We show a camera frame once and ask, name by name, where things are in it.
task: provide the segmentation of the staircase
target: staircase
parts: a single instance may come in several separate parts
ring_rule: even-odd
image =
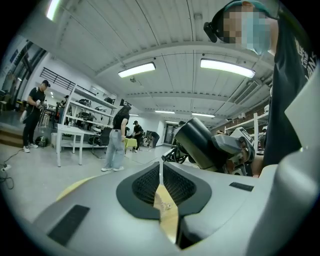
[[[0,144],[22,149],[24,146],[22,131],[12,131],[0,126]]]

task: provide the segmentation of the black cap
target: black cap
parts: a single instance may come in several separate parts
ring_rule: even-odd
[[[48,80],[43,80],[42,84],[44,84],[46,87],[50,87],[50,83],[48,82]]]

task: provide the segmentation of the gray plastic panel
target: gray plastic panel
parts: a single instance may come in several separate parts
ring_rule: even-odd
[[[202,239],[207,238],[221,228],[241,207],[250,195],[250,191],[229,186],[232,182],[255,186],[258,178],[230,175],[189,166],[170,163],[171,165],[204,180],[211,187],[212,194],[200,213],[183,218],[188,232]]]
[[[127,256],[132,253],[149,256],[178,252],[158,220],[132,216],[116,196],[116,189],[123,179],[151,165],[140,165],[88,180],[49,206],[34,225],[47,234],[74,205],[81,205],[89,207],[90,211],[66,246],[75,252],[92,256]]]

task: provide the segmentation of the chair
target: chair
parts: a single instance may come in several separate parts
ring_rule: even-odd
[[[104,156],[100,157],[94,152],[95,145],[99,145],[100,147],[104,146],[103,152],[106,153],[106,148],[107,148],[107,145],[109,144],[109,134],[110,134],[111,130],[112,130],[112,128],[105,127],[102,130],[100,136],[94,135],[93,137],[91,137],[89,139],[89,140],[92,139],[92,154],[94,154],[99,159],[103,159]]]

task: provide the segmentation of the face mask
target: face mask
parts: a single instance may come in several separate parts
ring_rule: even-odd
[[[258,55],[271,48],[270,24],[258,12],[241,13],[241,45]]]

